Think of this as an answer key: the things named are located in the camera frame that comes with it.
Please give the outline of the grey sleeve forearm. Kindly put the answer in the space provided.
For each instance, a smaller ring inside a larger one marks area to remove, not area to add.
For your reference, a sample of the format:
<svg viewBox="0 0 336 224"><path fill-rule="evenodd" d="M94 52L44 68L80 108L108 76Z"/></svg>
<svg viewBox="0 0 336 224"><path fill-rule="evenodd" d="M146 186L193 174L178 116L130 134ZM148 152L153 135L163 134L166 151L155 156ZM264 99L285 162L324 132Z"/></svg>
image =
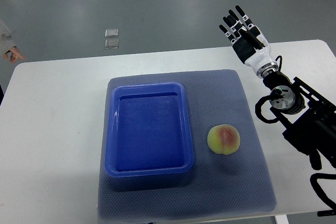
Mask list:
<svg viewBox="0 0 336 224"><path fill-rule="evenodd" d="M0 21L0 31L1 31L1 56L10 51L13 47L16 47L16 44L12 40L12 33L5 23Z"/></svg>

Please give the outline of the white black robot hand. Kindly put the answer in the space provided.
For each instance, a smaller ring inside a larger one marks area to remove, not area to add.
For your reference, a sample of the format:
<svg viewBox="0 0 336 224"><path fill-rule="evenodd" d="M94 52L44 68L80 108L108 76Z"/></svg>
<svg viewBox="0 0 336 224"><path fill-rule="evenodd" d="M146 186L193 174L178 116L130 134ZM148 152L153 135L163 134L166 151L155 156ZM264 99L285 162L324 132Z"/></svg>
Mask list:
<svg viewBox="0 0 336 224"><path fill-rule="evenodd" d="M238 59L261 79L278 71L279 65L270 54L268 40L240 6L235 6L235 9L228 11L228 15L223 17L225 25L220 24L219 28L230 41Z"/></svg>

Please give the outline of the person's hand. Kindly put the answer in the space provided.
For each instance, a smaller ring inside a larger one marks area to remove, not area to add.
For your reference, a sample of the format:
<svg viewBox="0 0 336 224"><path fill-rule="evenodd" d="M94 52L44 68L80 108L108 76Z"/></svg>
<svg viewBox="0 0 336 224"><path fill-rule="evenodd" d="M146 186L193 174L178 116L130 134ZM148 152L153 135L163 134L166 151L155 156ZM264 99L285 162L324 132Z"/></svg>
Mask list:
<svg viewBox="0 0 336 224"><path fill-rule="evenodd" d="M26 61L26 57L21 53L17 47L11 48L8 52L3 54L3 59L8 60L11 63L17 63L18 61Z"/></svg>

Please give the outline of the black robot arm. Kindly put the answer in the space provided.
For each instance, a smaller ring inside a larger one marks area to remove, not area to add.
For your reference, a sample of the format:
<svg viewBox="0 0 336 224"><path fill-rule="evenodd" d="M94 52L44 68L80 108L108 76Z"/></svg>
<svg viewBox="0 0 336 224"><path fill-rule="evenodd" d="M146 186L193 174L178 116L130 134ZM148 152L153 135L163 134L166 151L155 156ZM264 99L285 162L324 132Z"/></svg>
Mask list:
<svg viewBox="0 0 336 224"><path fill-rule="evenodd" d="M267 124L280 122L284 139L309 157L313 169L322 168L322 156L335 167L335 105L299 78L290 81L280 71L267 74L263 83L270 94L256 103L257 117Z"/></svg>

